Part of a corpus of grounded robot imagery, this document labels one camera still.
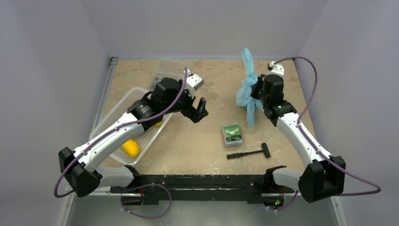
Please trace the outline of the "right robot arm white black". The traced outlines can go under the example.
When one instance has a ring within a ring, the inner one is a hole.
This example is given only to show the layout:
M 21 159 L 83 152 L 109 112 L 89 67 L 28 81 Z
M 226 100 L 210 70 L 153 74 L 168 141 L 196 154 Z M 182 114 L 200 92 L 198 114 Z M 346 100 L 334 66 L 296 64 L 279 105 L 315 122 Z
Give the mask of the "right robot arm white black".
M 346 167 L 344 159 L 333 157 L 323 148 L 301 123 L 299 114 L 284 99 L 283 78 L 276 74 L 258 77 L 252 86 L 251 97 L 260 100 L 264 114 L 288 139 L 300 156 L 305 170 L 292 170 L 286 166 L 267 169 L 264 185 L 271 192 L 282 186 L 299 191 L 309 203 L 343 193 L 345 174 L 337 169 Z

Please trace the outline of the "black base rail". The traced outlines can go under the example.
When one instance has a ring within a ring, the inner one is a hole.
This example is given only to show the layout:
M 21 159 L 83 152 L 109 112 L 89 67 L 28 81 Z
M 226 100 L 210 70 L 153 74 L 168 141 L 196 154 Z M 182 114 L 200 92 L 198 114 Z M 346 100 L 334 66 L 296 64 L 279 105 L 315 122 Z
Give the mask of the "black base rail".
M 226 201 L 247 204 L 283 203 L 285 193 L 293 190 L 273 185 L 261 175 L 140 175 L 126 188 L 113 186 L 125 205 L 157 205 L 160 201 Z

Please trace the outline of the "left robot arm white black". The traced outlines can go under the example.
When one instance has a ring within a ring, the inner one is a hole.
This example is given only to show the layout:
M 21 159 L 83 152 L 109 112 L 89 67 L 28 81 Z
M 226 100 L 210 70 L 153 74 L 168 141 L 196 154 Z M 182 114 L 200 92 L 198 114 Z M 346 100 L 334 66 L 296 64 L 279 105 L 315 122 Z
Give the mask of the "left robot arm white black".
M 161 122 L 165 114 L 180 112 L 193 123 L 208 116 L 206 100 L 201 98 L 193 107 L 195 91 L 204 85 L 197 74 L 185 80 L 163 78 L 153 91 L 145 92 L 112 125 L 86 144 L 58 153 L 61 177 L 65 178 L 78 197 L 85 197 L 99 187 L 119 186 L 128 192 L 140 188 L 140 179 L 132 167 L 100 167 L 100 164 L 128 140 L 141 135 Z

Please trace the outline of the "aluminium frame rail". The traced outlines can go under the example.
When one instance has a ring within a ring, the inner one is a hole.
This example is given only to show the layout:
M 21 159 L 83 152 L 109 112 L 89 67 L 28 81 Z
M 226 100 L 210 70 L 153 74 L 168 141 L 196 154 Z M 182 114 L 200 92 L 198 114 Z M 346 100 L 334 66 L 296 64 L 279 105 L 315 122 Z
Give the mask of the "aluminium frame rail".
M 115 74 L 115 70 L 116 70 L 116 66 L 118 63 L 119 57 L 111 57 L 110 58 L 110 65 L 109 65 L 109 69 L 108 69 L 108 73 L 106 75 L 106 80 L 105 80 L 105 84 L 104 84 L 104 88 L 103 91 L 101 93 L 101 97 L 100 97 L 100 102 L 97 108 L 97 112 L 95 114 L 94 117 L 94 121 L 93 121 L 93 125 L 92 125 L 92 129 L 94 130 L 96 128 L 96 126 L 101 122 L 105 108 L 106 108 L 106 103 L 107 103 L 107 99 L 108 99 L 108 95 L 112 86 L 112 81 L 113 81 L 113 77 Z

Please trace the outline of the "blue plastic bag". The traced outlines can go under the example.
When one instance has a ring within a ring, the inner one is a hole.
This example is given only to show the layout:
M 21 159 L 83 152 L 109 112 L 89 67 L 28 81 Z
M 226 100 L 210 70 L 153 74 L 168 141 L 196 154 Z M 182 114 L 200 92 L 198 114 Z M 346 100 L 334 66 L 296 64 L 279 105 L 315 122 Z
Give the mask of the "blue plastic bag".
M 237 92 L 236 105 L 246 110 L 247 124 L 253 127 L 255 125 L 255 110 L 264 112 L 264 109 L 260 100 L 251 97 L 252 86 L 256 84 L 258 76 L 255 73 L 253 58 L 248 48 L 241 51 L 241 57 L 247 77 L 242 80 L 242 87 Z

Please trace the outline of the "green circuit board box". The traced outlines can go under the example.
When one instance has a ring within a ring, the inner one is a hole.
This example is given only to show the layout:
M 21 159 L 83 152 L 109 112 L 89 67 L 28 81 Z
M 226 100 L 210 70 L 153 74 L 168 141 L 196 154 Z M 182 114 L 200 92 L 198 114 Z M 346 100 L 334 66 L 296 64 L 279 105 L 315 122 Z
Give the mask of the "green circuit board box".
M 222 126 L 223 141 L 225 147 L 243 144 L 242 132 L 239 124 L 229 124 Z

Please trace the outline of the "yellow fake lemon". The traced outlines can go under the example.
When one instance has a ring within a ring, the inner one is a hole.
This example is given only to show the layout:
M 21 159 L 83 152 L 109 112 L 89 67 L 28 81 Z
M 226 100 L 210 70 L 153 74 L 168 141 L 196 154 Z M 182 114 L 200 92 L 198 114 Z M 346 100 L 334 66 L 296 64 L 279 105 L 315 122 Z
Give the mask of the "yellow fake lemon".
M 126 141 L 121 146 L 121 148 L 131 158 L 136 158 L 140 154 L 140 146 L 139 146 L 139 144 L 136 141 L 132 140 L 132 139 Z

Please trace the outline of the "white plastic basket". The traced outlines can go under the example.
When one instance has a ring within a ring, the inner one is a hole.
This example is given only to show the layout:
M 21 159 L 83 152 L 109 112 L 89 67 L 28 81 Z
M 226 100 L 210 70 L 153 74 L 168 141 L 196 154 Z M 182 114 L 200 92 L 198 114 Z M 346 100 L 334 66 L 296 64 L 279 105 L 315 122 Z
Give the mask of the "white plastic basket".
M 89 139 L 91 140 L 95 138 L 106 128 L 115 123 L 117 119 L 119 119 L 136 100 L 141 99 L 142 96 L 147 92 L 148 90 L 140 87 L 133 87 L 130 91 L 128 91 L 127 94 L 125 94 L 125 96 L 121 98 L 121 100 L 111 109 L 111 111 L 96 125 L 96 127 L 92 129 Z M 136 141 L 140 147 L 140 154 L 136 158 L 132 158 L 127 155 L 122 148 L 115 150 L 110 157 L 123 165 L 134 166 L 137 164 L 144 156 L 146 151 L 150 148 L 151 144 L 155 141 L 156 137 L 166 126 L 171 116 L 172 114 L 165 115 L 163 117 L 162 125 L 154 125 L 141 135 L 133 138 L 133 140 Z

